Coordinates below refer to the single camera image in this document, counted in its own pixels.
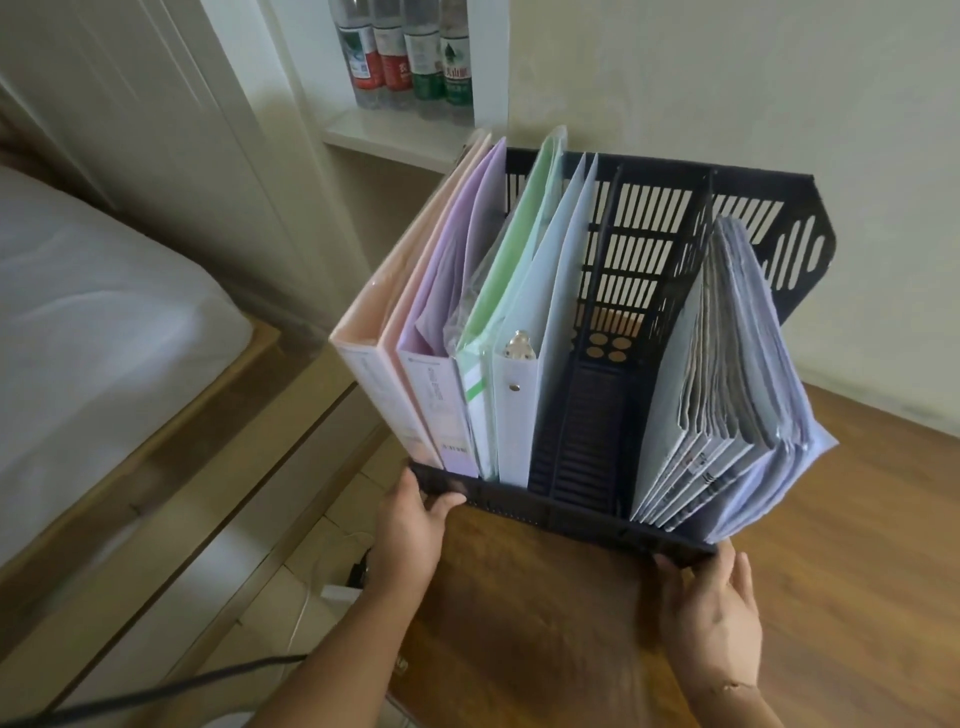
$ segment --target wooden desk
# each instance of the wooden desk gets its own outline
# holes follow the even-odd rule
[[[807,391],[841,446],[733,540],[763,693],[791,728],[960,725],[960,441]],[[656,583],[639,559],[457,508],[392,694],[421,728],[692,727]]]
[[[422,728],[692,728],[658,590],[652,562],[458,508],[391,695]]]

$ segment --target human hand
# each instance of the human hand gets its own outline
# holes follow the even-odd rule
[[[427,510],[417,477],[405,468],[377,509],[367,589],[410,595],[419,604],[440,562],[446,514],[466,500],[444,493]]]
[[[662,585],[660,638],[691,707],[736,688],[755,688],[762,628],[746,553],[729,540],[684,583],[665,556],[654,556]]]

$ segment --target white bed sheet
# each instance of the white bed sheet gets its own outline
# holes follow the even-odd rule
[[[251,336],[200,266],[0,168],[0,564],[199,395]]]

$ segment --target cable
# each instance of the cable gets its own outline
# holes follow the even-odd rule
[[[357,536],[366,536],[368,539],[373,541],[373,535],[367,533],[366,531],[353,531],[352,533],[344,534],[337,546],[341,546],[346,543],[349,539],[356,539]],[[365,553],[363,558],[360,560],[361,564],[365,564],[367,559],[367,554]],[[290,650],[294,646],[294,638],[297,636],[298,630],[300,630],[300,623],[303,621],[303,615],[306,614],[306,608],[310,605],[310,597],[313,595],[313,582],[317,577],[317,566],[320,564],[320,559],[316,559],[313,564],[310,565],[310,574],[306,579],[306,591],[303,593],[303,603],[300,606],[300,613],[297,615],[297,621],[294,622],[293,631],[290,632],[290,639],[287,640],[287,647],[283,650],[284,655],[289,655]],[[277,684],[281,684],[284,680],[287,679],[287,668],[285,667],[280,671],[280,679]]]
[[[146,703],[152,703],[155,700],[162,700],[168,697],[174,697],[182,692],[192,691],[196,688],[202,688],[204,685],[215,683],[219,680],[226,680],[229,677],[236,677],[247,672],[253,672],[264,667],[274,665],[292,665],[301,663],[307,658],[306,655],[279,655],[274,657],[263,657],[259,660],[253,660],[240,665],[231,665],[221,667],[220,669],[205,672],[202,675],[194,675],[185,680],[179,680],[176,683],[160,685],[156,688],[149,688],[145,691],[128,692],[126,695],[109,697],[103,700],[93,700],[89,703],[80,705],[71,705],[67,708],[59,708],[50,713],[38,713],[34,716],[15,718],[0,723],[0,728],[52,728],[58,725],[67,725],[80,720],[89,720],[96,716],[102,716],[106,713],[115,713],[117,711],[136,708]]]

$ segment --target wall shelf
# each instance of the wall shelf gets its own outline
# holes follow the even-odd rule
[[[321,139],[355,152],[434,172],[449,172],[473,129],[451,121],[426,121],[414,111],[350,109],[326,124]]]

